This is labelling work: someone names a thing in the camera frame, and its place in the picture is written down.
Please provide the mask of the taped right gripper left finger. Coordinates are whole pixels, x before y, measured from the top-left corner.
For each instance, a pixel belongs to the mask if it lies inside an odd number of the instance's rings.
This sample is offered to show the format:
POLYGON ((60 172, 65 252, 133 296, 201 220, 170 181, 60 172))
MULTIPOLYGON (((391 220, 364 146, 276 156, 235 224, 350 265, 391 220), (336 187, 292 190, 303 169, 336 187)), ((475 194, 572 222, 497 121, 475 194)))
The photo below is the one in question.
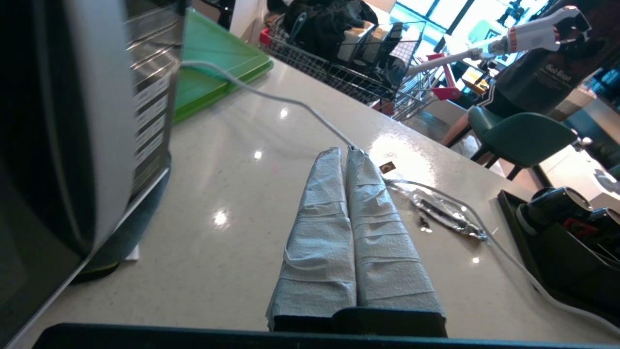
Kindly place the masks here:
POLYGON ((331 331, 332 317, 357 304, 355 278, 341 150, 329 148, 317 155, 304 186, 266 310, 268 329, 331 331))

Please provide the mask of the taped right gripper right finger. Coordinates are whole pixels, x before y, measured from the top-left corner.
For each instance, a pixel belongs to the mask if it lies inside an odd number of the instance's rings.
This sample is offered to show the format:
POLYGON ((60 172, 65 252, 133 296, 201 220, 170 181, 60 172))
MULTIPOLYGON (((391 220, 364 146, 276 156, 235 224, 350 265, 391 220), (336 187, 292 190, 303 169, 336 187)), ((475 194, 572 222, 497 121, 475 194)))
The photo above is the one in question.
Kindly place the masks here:
POLYGON ((355 255, 357 307, 347 325, 372 335, 447 336, 446 317, 383 177, 350 148, 345 192, 355 255))

